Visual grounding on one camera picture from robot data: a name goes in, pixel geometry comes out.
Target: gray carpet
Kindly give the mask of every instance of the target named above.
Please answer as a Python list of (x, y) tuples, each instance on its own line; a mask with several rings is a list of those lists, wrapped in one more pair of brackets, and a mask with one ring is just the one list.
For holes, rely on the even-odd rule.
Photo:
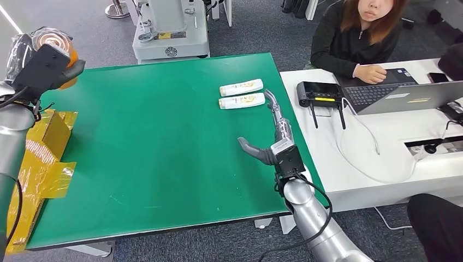
[[(391, 225), (409, 224), (405, 205), (382, 207)], [(425, 261), (424, 251), (411, 229), (391, 231), (374, 209), (340, 212), (335, 219), (362, 251), (381, 261)], [(278, 219), (257, 229), (241, 222), (116, 241), (114, 262), (135, 261), (257, 261), (267, 249), (302, 241), (295, 229), (286, 236)], [(316, 261), (306, 247), (270, 255), (265, 261)]]
[[(136, 64), (132, 50), (135, 27), (130, 18), (110, 20), (104, 8), (110, 0), (16, 0), (36, 27), (60, 28), (74, 36), (79, 56), (87, 67)], [(312, 35), (323, 10), (333, 0), (322, 3), (314, 21), (296, 19), (281, 12), (281, 0), (233, 0), (233, 27), (225, 13), (221, 20), (209, 22), (212, 56), (271, 52), (279, 71), (299, 70), (309, 61)], [(456, 36), (445, 23), (430, 27), (425, 24), (432, 1), (413, 0), (405, 17), (417, 22), (414, 30), (404, 30), (391, 61), (440, 57)], [(403, 205), (381, 208), (391, 226), (408, 224)], [(373, 209), (337, 213), (335, 218), (352, 240), (375, 259), (383, 261), (425, 261), (424, 253), (411, 230), (390, 231)], [(147, 237), (118, 240), (114, 261), (252, 261), (262, 251), (301, 240), (297, 230), (282, 236), (277, 220), (263, 229), (251, 222), (178, 231)], [(311, 260), (305, 247), (274, 254), (267, 261)], [(6, 258), (18, 261), (112, 261), (67, 249), (56, 249)]]

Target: green mat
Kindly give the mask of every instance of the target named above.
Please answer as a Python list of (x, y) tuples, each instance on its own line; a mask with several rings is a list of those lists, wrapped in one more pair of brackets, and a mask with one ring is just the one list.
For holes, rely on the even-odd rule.
[(77, 166), (67, 196), (45, 203), (27, 248), (287, 211), (274, 168), (236, 140), (269, 147), (270, 110), (218, 106), (220, 86), (257, 78), (322, 186), (269, 53), (88, 69), (42, 98), (79, 112), (62, 159)]

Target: yellow plastic wrap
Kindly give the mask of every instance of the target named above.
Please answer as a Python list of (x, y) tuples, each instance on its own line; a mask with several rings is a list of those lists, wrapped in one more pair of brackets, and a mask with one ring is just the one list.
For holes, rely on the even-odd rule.
[[(76, 112), (48, 110), (27, 133), (26, 153), (19, 172), (22, 211), (7, 254), (15, 254), (26, 248), (45, 198), (65, 197), (76, 163), (61, 163), (60, 160), (76, 117)], [(15, 189), (8, 210), (8, 232), (16, 218), (18, 197)]]

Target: smartphone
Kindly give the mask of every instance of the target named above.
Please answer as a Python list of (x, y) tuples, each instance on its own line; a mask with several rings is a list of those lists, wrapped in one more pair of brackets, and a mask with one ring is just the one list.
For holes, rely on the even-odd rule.
[(442, 83), (442, 82), (448, 82), (448, 78), (445, 74), (442, 73), (429, 73), (429, 80), (433, 83)]

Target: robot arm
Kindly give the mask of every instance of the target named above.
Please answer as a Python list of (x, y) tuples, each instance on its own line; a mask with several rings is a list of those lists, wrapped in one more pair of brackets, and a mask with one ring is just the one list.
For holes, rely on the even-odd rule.
[(41, 118), (40, 96), (74, 79), (84, 66), (85, 61), (79, 59), (71, 64), (69, 55), (53, 43), (35, 50), (29, 35), (16, 37), (7, 79), (0, 82), (0, 261), (8, 245), (7, 235), (11, 235), (7, 214), (26, 149), (26, 134)]
[(238, 138), (241, 148), (266, 165), (275, 166), (278, 191), (312, 253), (320, 262), (373, 262), (352, 243), (323, 205), (315, 198), (301, 172), (305, 171), (301, 155), (293, 140), (291, 126), (283, 118), (275, 96), (264, 92), (275, 124), (275, 143), (269, 149), (259, 149), (246, 139)]

